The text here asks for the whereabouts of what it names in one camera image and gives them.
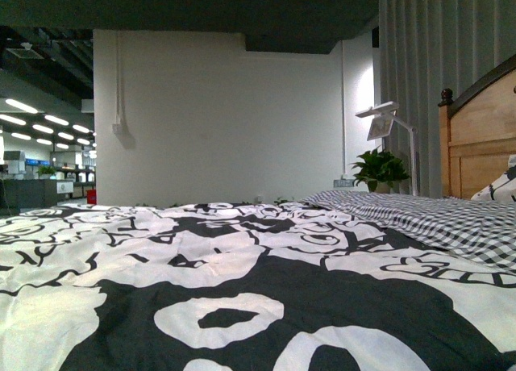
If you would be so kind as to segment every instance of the wall socket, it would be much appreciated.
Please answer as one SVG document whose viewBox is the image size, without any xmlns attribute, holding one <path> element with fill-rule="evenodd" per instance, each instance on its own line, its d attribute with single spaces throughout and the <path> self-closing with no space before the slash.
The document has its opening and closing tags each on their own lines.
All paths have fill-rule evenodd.
<svg viewBox="0 0 516 371">
<path fill-rule="evenodd" d="M 337 179 L 333 181 L 333 188 L 353 187 L 354 179 Z"/>
</svg>

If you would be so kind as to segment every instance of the dark ceiling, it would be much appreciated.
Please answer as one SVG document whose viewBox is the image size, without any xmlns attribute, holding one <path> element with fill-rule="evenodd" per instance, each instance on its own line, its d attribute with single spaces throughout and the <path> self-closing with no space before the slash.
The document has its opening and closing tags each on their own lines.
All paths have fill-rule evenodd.
<svg viewBox="0 0 516 371">
<path fill-rule="evenodd" d="M 93 127 L 81 113 L 92 29 L 242 33 L 248 51 L 327 54 L 377 15 L 378 0 L 0 0 L 0 98 Z"/>
</svg>

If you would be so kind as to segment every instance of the potted plant leaf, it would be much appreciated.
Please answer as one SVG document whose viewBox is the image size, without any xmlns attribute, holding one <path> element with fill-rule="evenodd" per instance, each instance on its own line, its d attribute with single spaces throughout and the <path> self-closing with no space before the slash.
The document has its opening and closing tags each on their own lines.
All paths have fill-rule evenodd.
<svg viewBox="0 0 516 371">
<path fill-rule="evenodd" d="M 51 165 L 41 165 L 38 168 L 38 176 L 40 179 L 49 179 L 50 176 L 56 174 L 56 169 Z"/>
<path fill-rule="evenodd" d="M 387 194 L 393 188 L 395 181 L 403 181 L 410 176 L 405 171 L 402 159 L 395 157 L 389 151 L 377 149 L 367 151 L 358 156 L 363 161 L 353 163 L 353 168 L 360 171 L 353 175 L 353 183 L 358 185 L 364 182 L 368 185 L 369 192 Z"/>
</svg>

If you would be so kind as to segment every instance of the red object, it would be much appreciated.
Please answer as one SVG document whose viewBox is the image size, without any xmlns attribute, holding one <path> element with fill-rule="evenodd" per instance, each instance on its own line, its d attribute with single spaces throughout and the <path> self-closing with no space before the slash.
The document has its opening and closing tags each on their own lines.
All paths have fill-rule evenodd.
<svg viewBox="0 0 516 371">
<path fill-rule="evenodd" d="M 97 204 L 97 190 L 86 191 L 86 202 L 88 204 Z"/>
</svg>

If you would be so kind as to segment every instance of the desk lamp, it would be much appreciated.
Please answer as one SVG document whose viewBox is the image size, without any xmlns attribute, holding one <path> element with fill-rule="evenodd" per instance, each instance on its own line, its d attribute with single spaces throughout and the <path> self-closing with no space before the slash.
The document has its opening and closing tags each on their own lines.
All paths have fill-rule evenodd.
<svg viewBox="0 0 516 371">
<path fill-rule="evenodd" d="M 399 107 L 399 103 L 390 101 L 382 103 L 381 105 L 370 107 L 367 110 L 359 111 L 355 114 L 355 116 L 362 119 L 363 117 L 375 115 L 375 118 L 372 119 L 371 127 L 369 129 L 368 141 L 388 136 L 393 127 L 393 122 L 399 123 L 407 131 L 409 131 L 410 180 L 412 182 L 412 194 L 414 196 L 418 196 L 418 170 L 416 168 L 416 140 L 414 136 L 416 133 L 416 128 L 396 116 L 396 110 Z"/>
</svg>

